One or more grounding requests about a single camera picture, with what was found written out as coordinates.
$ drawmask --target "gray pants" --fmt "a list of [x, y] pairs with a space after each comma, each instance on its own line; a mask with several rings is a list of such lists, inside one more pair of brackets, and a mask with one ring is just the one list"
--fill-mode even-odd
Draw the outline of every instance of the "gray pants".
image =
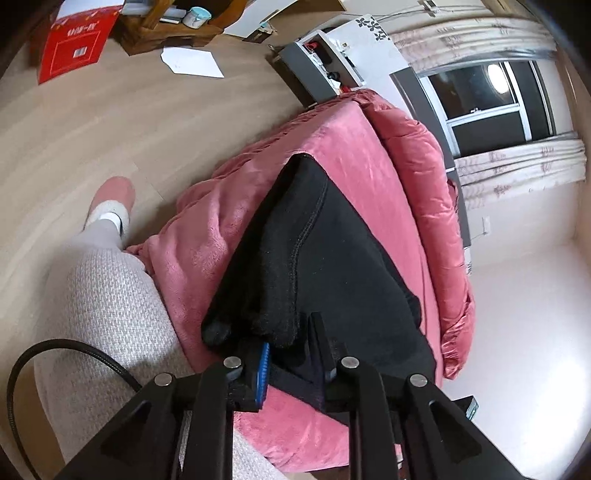
[[[161, 372], [193, 373], [152, 278], [140, 260], [121, 251], [119, 233], [109, 220], [91, 224], [59, 252], [43, 307], [38, 341], [88, 343], [142, 385]], [[73, 351], [36, 357], [35, 380], [66, 462], [133, 396], [108, 367]], [[238, 432], [233, 470], [237, 479], [285, 479]]]

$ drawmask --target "pink duvet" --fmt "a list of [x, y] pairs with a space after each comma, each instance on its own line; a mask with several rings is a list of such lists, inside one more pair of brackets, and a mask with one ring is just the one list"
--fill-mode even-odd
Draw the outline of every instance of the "pink duvet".
[[[437, 382], [453, 378], [470, 347], [474, 307], [441, 151], [421, 124], [370, 90], [320, 105], [247, 147], [184, 192], [158, 235], [130, 247], [160, 289], [193, 369], [217, 360], [202, 343], [201, 321], [254, 211], [300, 152], [322, 165], [389, 253], [420, 299]], [[235, 414], [235, 428], [286, 472], [349, 461], [346, 427], [274, 388], [261, 412]]]

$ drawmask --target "window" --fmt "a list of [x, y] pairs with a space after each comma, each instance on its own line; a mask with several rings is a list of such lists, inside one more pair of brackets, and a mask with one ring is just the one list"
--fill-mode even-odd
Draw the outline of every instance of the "window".
[[531, 61], [497, 61], [421, 79], [454, 157], [553, 135], [547, 95]]

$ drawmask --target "blue lid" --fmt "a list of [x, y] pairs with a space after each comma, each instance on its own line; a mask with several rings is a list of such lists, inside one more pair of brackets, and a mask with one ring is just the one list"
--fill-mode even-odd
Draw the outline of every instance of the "blue lid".
[[191, 7], [190, 12], [195, 15], [199, 20], [211, 20], [212, 15], [208, 10], [203, 7]]

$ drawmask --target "black fabric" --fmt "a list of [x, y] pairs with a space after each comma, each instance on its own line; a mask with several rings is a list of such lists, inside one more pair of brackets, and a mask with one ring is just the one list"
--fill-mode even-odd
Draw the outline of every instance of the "black fabric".
[[322, 372], [309, 326], [314, 312], [335, 358], [348, 353], [388, 375], [434, 379], [433, 353], [418, 329], [418, 298], [322, 167], [297, 154], [248, 225], [202, 323], [202, 338], [229, 354], [241, 337], [263, 337], [272, 346], [271, 385], [322, 408]]

